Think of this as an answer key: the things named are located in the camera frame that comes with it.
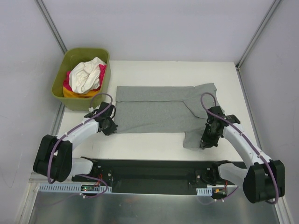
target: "gray garment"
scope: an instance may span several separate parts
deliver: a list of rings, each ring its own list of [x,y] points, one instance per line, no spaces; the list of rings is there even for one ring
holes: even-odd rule
[[[216,96],[213,83],[187,87],[118,86],[115,123],[117,133],[181,133],[183,146],[199,148],[205,129],[206,111],[200,96],[210,92]],[[205,96],[206,108],[214,106],[213,98]]]

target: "red cloth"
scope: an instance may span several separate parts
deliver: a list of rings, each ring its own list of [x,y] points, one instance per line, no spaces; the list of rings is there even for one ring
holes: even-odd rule
[[[99,67],[100,67],[100,77],[99,77],[99,79],[100,79],[100,86],[99,86],[97,89],[94,89],[94,90],[91,90],[91,91],[98,91],[98,90],[100,90],[100,88],[101,88],[101,86],[102,86],[102,82],[103,82],[103,79],[104,79],[104,74],[105,74],[107,65],[102,65],[102,64],[100,64]],[[70,84],[69,84],[69,81],[70,81],[70,73],[71,73],[71,71],[66,72],[66,79],[64,80],[64,87],[65,87],[68,91],[73,91],[73,90],[71,89]]]

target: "white table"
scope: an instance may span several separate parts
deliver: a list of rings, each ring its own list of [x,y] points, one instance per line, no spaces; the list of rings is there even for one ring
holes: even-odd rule
[[[249,114],[234,63],[111,61],[108,93],[114,98],[116,87],[123,86],[196,86],[215,83],[217,98],[227,115],[241,121],[255,141]],[[59,133],[80,123],[87,112],[65,109]],[[95,159],[171,160],[171,161],[242,161],[225,139],[219,146],[205,150],[183,148],[184,133],[113,134],[97,133],[73,151],[73,157]]]

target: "laundry basket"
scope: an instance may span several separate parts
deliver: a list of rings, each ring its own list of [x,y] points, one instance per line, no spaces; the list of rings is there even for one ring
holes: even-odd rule
[[[109,64],[110,55],[108,51],[102,48],[74,48],[69,50],[64,56],[52,86],[52,94],[70,110],[88,111],[92,98],[65,98],[63,94],[63,82],[66,79],[66,72],[71,71],[80,62],[88,62],[95,57],[98,57],[107,65],[100,88],[100,92],[106,93],[111,76]],[[105,98],[105,95],[96,96],[92,106],[95,108],[104,101]]]

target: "cloth in bin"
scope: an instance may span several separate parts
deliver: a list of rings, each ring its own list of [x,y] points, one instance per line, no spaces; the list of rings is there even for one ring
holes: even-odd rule
[[[185,133],[183,147],[199,148],[207,114],[200,96],[216,96],[213,83],[187,87],[118,86],[116,92],[117,133]],[[207,108],[214,106],[206,96]]]
[[[86,73],[86,71],[90,71],[91,70],[91,66],[88,68],[89,65],[91,64],[87,64],[86,66],[86,71],[81,71],[81,72],[77,72],[74,73],[74,70],[78,67],[78,65],[72,70],[72,71],[68,71],[66,74],[66,79],[64,80],[64,84],[63,84],[63,93],[64,93],[64,97],[69,97],[69,98],[90,98],[95,96],[96,94],[98,94],[100,92],[100,87],[102,85],[103,82],[103,78],[104,78],[104,74],[106,71],[106,64],[104,62],[101,61],[100,64],[97,65],[98,69],[93,69],[92,70],[92,77],[91,74],[88,76],[88,74]],[[94,88],[95,86],[97,86],[97,88],[91,89],[89,91],[87,91],[86,93],[77,93],[78,90],[83,90],[85,88],[87,88],[88,86],[90,86],[91,84],[91,80],[94,79],[94,77],[96,77],[96,80],[94,81],[93,85],[91,88]]]

